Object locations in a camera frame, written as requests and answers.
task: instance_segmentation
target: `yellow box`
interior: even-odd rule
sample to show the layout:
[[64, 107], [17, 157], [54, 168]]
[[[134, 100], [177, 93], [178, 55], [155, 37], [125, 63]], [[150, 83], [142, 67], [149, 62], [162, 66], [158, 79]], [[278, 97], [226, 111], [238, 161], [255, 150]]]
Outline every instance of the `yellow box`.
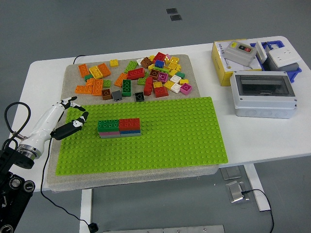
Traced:
[[216, 73], [221, 86], [230, 86], [230, 77], [234, 71], [238, 70], [261, 70], [261, 66], [257, 58], [251, 63], [251, 67], [245, 67], [233, 61], [224, 58], [224, 50], [230, 44], [230, 41], [216, 41], [213, 44], [212, 60], [216, 69]]

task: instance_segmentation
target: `white lego brick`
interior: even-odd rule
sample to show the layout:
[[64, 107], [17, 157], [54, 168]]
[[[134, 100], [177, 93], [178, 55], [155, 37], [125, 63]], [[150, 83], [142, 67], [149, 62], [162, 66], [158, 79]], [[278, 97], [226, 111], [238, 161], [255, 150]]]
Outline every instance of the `white lego brick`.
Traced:
[[174, 85], [171, 87], [171, 91], [173, 91], [175, 93], [179, 93], [180, 87], [181, 87], [181, 85], [174, 83]]
[[177, 76], [177, 75], [173, 75], [173, 77], [171, 77], [170, 79], [173, 83], [179, 83], [179, 81], [181, 80], [181, 77]]

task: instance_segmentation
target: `yellow lego brick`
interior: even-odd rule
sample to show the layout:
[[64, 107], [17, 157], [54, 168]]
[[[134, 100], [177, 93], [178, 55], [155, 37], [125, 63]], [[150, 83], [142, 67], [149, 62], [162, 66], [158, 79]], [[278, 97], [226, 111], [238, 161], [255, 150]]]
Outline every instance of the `yellow lego brick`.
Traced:
[[110, 60], [110, 66], [111, 67], [118, 67], [119, 66], [118, 60], [117, 59]]
[[174, 83], [172, 81], [167, 81], [163, 86], [170, 90], [173, 85]]
[[181, 80], [179, 81], [179, 84], [180, 84], [180, 85], [182, 85], [182, 84], [184, 84], [184, 83], [189, 83], [189, 80], [188, 80], [188, 79], [181, 79]]
[[177, 70], [172, 69], [172, 70], [170, 71], [170, 73], [169, 73], [169, 77], [170, 77], [170, 78], [173, 77], [177, 72], [178, 72]]
[[100, 79], [103, 77], [103, 74], [100, 72], [97, 66], [89, 68], [89, 71], [91, 72], [91, 74], [95, 79]]
[[181, 71], [181, 65], [180, 64], [177, 65], [176, 70]]
[[162, 82], [154, 82], [154, 88], [162, 87]]
[[174, 63], [178, 64], [179, 58], [178, 57], [171, 57], [170, 62], [174, 62]]
[[154, 64], [151, 64], [150, 66], [148, 66], [148, 70], [151, 71], [154, 67], [155, 67], [155, 65], [154, 65]]
[[168, 68], [170, 68], [170, 69], [176, 69], [177, 68], [177, 63], [175, 63], [175, 62], [170, 62], [169, 63], [169, 65], [168, 65]]

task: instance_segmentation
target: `white power socket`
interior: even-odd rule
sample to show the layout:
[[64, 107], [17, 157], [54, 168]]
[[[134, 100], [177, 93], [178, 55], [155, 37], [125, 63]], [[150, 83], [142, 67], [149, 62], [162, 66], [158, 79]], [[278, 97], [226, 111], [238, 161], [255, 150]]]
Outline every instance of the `white power socket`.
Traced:
[[277, 67], [287, 66], [301, 60], [294, 48], [282, 47], [277, 50], [270, 50], [269, 54]]

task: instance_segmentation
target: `stacked lego bricks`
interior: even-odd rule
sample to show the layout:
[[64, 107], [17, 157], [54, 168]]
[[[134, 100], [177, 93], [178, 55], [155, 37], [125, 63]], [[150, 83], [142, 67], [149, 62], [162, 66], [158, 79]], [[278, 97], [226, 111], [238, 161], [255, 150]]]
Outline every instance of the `stacked lego bricks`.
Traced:
[[141, 136], [139, 118], [99, 120], [97, 132], [101, 139]]

